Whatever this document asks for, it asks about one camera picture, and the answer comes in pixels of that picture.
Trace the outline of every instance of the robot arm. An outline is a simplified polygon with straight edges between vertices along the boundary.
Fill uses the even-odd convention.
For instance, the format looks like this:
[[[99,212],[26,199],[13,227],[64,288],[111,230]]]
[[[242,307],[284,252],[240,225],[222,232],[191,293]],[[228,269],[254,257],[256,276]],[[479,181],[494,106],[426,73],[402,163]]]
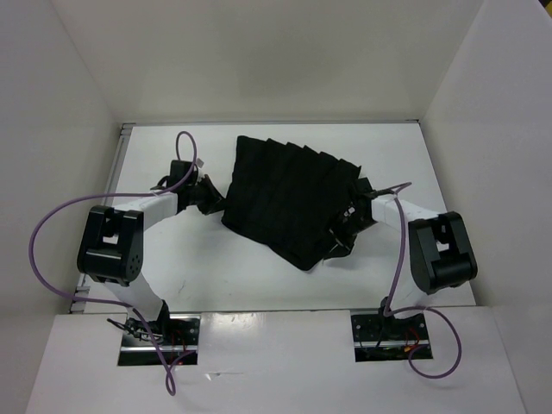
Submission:
[[[175,160],[170,175],[162,184],[173,186],[191,163]],[[78,269],[103,283],[121,302],[136,308],[149,322],[155,334],[170,335],[168,306],[151,289],[141,272],[144,232],[160,221],[175,216],[189,205],[196,205],[205,215],[224,208],[224,198],[204,176],[199,167],[174,192],[139,198],[115,207],[98,205],[90,210],[78,251]],[[140,330],[141,323],[129,311],[127,329]]]
[[[400,231],[400,216],[392,195],[372,201],[372,217]],[[407,254],[412,278],[428,295],[457,287],[477,275],[466,226],[456,212],[439,214],[401,200],[408,222]]]
[[[400,231],[396,197],[389,189],[376,191],[368,179],[358,179],[349,189],[352,204],[335,220],[330,231],[336,239],[327,258],[350,254],[356,236],[376,223]],[[477,263],[461,216],[440,214],[401,200],[407,228],[405,263],[411,278],[401,278],[394,297],[396,307],[417,304],[426,295],[457,287],[477,275]]]

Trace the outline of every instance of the black cloth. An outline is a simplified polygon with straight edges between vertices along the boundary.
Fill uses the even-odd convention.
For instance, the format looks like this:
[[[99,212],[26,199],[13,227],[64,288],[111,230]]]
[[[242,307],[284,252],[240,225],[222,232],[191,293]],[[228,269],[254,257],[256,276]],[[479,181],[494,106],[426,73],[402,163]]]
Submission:
[[[335,245],[329,226],[361,168],[308,147],[238,136],[222,222],[301,270]]]

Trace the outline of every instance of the purple cable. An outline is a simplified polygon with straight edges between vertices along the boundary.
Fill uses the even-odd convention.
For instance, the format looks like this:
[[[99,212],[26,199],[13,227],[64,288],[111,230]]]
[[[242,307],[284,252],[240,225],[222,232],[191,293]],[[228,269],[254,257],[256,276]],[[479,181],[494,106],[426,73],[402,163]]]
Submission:
[[[191,145],[193,146],[193,158],[191,160],[190,169],[187,171],[185,176],[178,183],[176,183],[175,185],[173,185],[171,187],[168,187],[165,190],[158,191],[158,192],[121,192],[121,193],[110,192],[110,193],[107,193],[107,194],[94,194],[94,195],[91,195],[91,196],[83,196],[83,197],[79,197],[79,198],[74,198],[73,200],[66,201],[63,204],[60,204],[59,206],[57,206],[55,209],[53,209],[52,211],[47,213],[38,222],[38,224],[36,224],[36,227],[34,228],[33,233],[31,234],[31,238],[28,242],[28,261],[30,262],[31,268],[33,269],[33,273],[36,276],[36,278],[39,280],[39,282],[41,282],[49,291],[55,293],[56,295],[61,296],[62,298],[70,299],[70,300],[75,301],[75,302],[94,302],[94,303],[97,303],[97,304],[115,304],[117,306],[123,306],[125,308],[133,308],[130,304],[125,304],[124,302],[119,302],[119,301],[116,301],[116,300],[106,300],[106,299],[96,299],[96,298],[81,298],[81,297],[75,296],[71,293],[63,292],[63,291],[57,289],[56,287],[50,285],[48,283],[48,281],[44,278],[44,276],[42,276],[40,270],[38,269],[38,266],[36,266],[36,259],[35,259],[36,236],[38,235],[38,232],[41,230],[42,226],[44,225],[44,223],[46,223],[46,221],[48,221],[54,214],[56,214],[59,211],[63,210],[65,207],[69,207],[70,205],[73,205],[73,204],[76,204],[76,203],[81,203],[81,202],[87,201],[87,200],[93,200],[95,198],[154,197],[154,196],[159,196],[161,194],[166,194],[166,193],[168,193],[170,191],[173,191],[173,190],[177,189],[178,187],[180,187],[182,184],[184,184],[184,182],[188,179],[188,177],[190,177],[190,174],[193,172],[193,170],[196,166],[196,161],[198,159],[198,147],[196,146],[196,142],[193,139],[193,136],[191,136],[191,134],[187,131],[181,131],[177,135],[176,139],[177,139],[177,155],[178,155],[178,158],[180,159],[180,154],[178,154],[178,142],[179,142],[179,139],[180,139],[181,135],[187,135],[188,138],[190,138]],[[152,332],[149,325],[147,324],[146,319],[144,319],[142,314],[136,308],[133,308],[132,310],[140,318],[141,322],[143,323],[144,328],[146,329],[146,332],[149,334],[149,338],[150,338],[152,344],[155,347],[155,352],[159,356],[161,364],[165,368],[165,371],[166,371],[166,378],[165,378],[166,390],[172,396],[176,395],[176,385],[174,383],[174,377],[173,377],[173,374],[171,373],[171,371],[174,368],[174,366],[176,365],[176,363],[178,363],[178,361],[180,361],[182,358],[184,358],[185,356],[187,356],[188,354],[190,354],[193,351],[191,351],[190,353],[183,353],[179,358],[177,358],[175,361],[172,362],[171,366],[169,366],[166,362],[165,356],[163,356],[163,353],[161,352],[159,344],[157,343],[157,341],[155,341],[154,333]]]
[[[412,183],[403,183],[399,185],[395,185],[393,187],[390,187],[390,190],[393,191],[395,196],[397,196],[402,190],[404,190],[406,187],[412,185]],[[400,216],[400,250],[398,254],[398,262],[397,262],[397,268],[395,269],[395,275],[393,277],[393,282],[391,283],[391,289],[389,290],[389,295],[387,296],[386,306],[383,310],[384,317],[391,317],[393,315],[397,315],[398,313],[407,312],[407,311],[429,311],[433,312],[447,323],[447,325],[450,327],[450,330],[452,330],[453,335],[456,339],[456,344],[458,345],[458,355],[456,356],[456,361],[453,364],[453,366],[444,373],[439,373],[436,375],[431,375],[428,373],[423,373],[419,369],[417,369],[414,366],[414,363],[412,362],[412,356],[421,348],[427,347],[427,345],[422,345],[419,347],[415,347],[412,349],[412,351],[408,354],[408,363],[410,364],[412,370],[417,373],[418,375],[423,376],[424,378],[428,378],[430,380],[439,380],[441,378],[445,378],[449,376],[451,373],[455,371],[455,369],[460,365],[460,361],[462,358],[462,342],[460,340],[460,336],[458,335],[458,331],[456,330],[455,326],[450,322],[450,319],[448,319],[445,315],[443,315],[439,310],[425,307],[425,306],[407,306],[404,308],[391,310],[391,302],[393,299],[393,296],[395,295],[395,291],[397,290],[398,285],[398,278],[400,277],[400,272],[403,268],[403,264],[405,262],[405,252],[406,252],[406,218],[405,218],[405,211],[403,210],[403,206],[398,200],[398,197],[395,197],[394,199],[395,204],[397,205],[398,209],[398,215]]]

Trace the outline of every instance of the purple cord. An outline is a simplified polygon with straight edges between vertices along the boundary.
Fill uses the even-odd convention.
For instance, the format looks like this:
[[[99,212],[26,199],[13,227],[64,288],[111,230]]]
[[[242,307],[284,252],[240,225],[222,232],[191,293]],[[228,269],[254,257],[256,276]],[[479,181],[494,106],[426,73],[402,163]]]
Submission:
[[[395,185],[395,186],[391,187],[390,190],[393,190],[393,193],[395,194],[395,196],[397,196],[402,190],[404,190],[406,187],[410,186],[411,184],[412,183],[403,183],[403,184]],[[392,302],[393,296],[395,296],[395,291],[397,290],[398,278],[400,277],[400,272],[401,272],[401,270],[403,268],[403,264],[405,262],[405,251],[406,251],[406,218],[405,218],[405,211],[403,210],[403,206],[400,203],[398,197],[395,197],[394,201],[395,201],[395,204],[397,205],[398,215],[400,216],[400,250],[399,250],[399,254],[398,254],[397,268],[395,269],[395,275],[393,277],[393,282],[391,283],[391,289],[389,290],[389,295],[387,296],[386,306],[383,310],[383,315],[384,315],[384,317],[391,317],[391,316],[396,315],[398,313],[407,312],[407,311],[429,311],[429,312],[433,312],[433,313],[439,315],[440,317],[442,317],[442,319],[444,319],[444,321],[450,327],[450,330],[452,330],[452,333],[453,333],[453,335],[455,336],[455,339],[456,339],[456,344],[458,345],[458,355],[456,356],[456,361],[448,371],[446,371],[444,373],[439,373],[439,374],[436,374],[436,375],[431,375],[431,374],[428,374],[428,373],[423,373],[422,371],[420,371],[419,369],[417,369],[414,366],[414,363],[412,362],[412,357],[414,356],[414,353],[416,353],[421,348],[427,347],[427,345],[422,345],[422,346],[419,346],[419,347],[415,347],[408,354],[408,363],[410,364],[412,370],[415,373],[417,373],[418,375],[421,375],[424,378],[428,378],[430,380],[439,380],[441,378],[448,377],[460,365],[460,360],[462,358],[462,342],[460,340],[460,336],[458,335],[458,331],[456,330],[456,328],[452,324],[452,322],[450,322],[450,319],[448,319],[445,315],[443,315],[437,309],[430,308],[430,307],[425,307],[425,306],[414,305],[414,306],[407,306],[407,307],[396,309],[396,310],[391,310],[391,302]]]
[[[177,189],[178,187],[180,187],[182,184],[184,184],[184,182],[188,179],[188,177],[190,177],[190,174],[193,172],[193,170],[196,166],[196,161],[198,159],[198,147],[196,146],[196,142],[193,139],[193,136],[191,136],[191,134],[187,131],[181,131],[177,135],[176,140],[177,140],[177,156],[178,156],[178,158],[180,159],[180,154],[178,153],[178,143],[179,143],[179,139],[180,139],[181,135],[187,135],[188,138],[190,138],[191,145],[193,146],[193,158],[191,160],[191,166],[190,166],[190,169],[188,170],[188,172],[185,174],[185,176],[178,183],[176,183],[172,187],[166,188],[165,190],[161,190],[161,191],[158,191],[158,192],[121,192],[121,193],[111,192],[111,193],[107,193],[107,194],[94,194],[94,195],[91,195],[91,196],[83,196],[83,197],[79,197],[79,198],[74,198],[73,200],[66,201],[63,204],[60,204],[59,206],[57,206],[55,209],[53,209],[52,211],[47,213],[38,222],[38,224],[36,224],[36,227],[34,228],[33,233],[31,234],[31,238],[28,242],[28,261],[30,262],[31,268],[33,269],[33,273],[36,276],[36,278],[39,280],[39,282],[41,282],[49,291],[55,293],[56,295],[61,296],[62,298],[70,299],[74,302],[94,302],[94,303],[97,303],[97,304],[115,304],[117,306],[122,306],[124,308],[132,308],[132,306],[130,304],[125,304],[124,302],[119,302],[119,301],[116,301],[116,300],[106,300],[106,299],[96,299],[96,298],[82,298],[82,297],[75,296],[75,295],[73,295],[71,293],[68,293],[68,292],[63,292],[63,291],[57,289],[56,287],[50,285],[48,283],[48,281],[44,278],[44,276],[42,276],[40,270],[38,270],[38,266],[36,266],[36,259],[35,259],[36,236],[38,235],[38,232],[41,230],[44,223],[46,223],[46,221],[48,219],[50,219],[50,217],[52,217],[57,212],[63,210],[65,207],[69,207],[70,205],[80,203],[80,202],[83,202],[83,201],[87,201],[87,200],[96,199],[96,198],[154,197],[154,196],[159,196],[161,194],[168,193],[168,192],[173,191],[173,190]],[[159,344],[157,343],[157,341],[155,341],[154,333],[152,332],[151,328],[147,324],[146,319],[144,319],[142,314],[136,308],[133,308],[133,311],[140,318],[141,322],[143,323],[144,328],[146,329],[146,332],[149,334],[149,338],[150,338],[152,344],[155,347],[155,352],[159,356],[161,364],[165,368],[165,371],[166,371],[166,378],[165,378],[166,390],[169,392],[169,394],[174,396],[174,395],[176,395],[176,385],[174,383],[174,377],[173,377],[173,374],[171,373],[171,371],[174,368],[174,366],[176,365],[176,363],[178,363],[178,361],[180,361],[182,358],[187,356],[189,353],[182,354],[179,358],[177,358],[175,361],[172,362],[171,366],[169,366],[166,362],[165,356],[163,356],[163,353],[161,352]]]

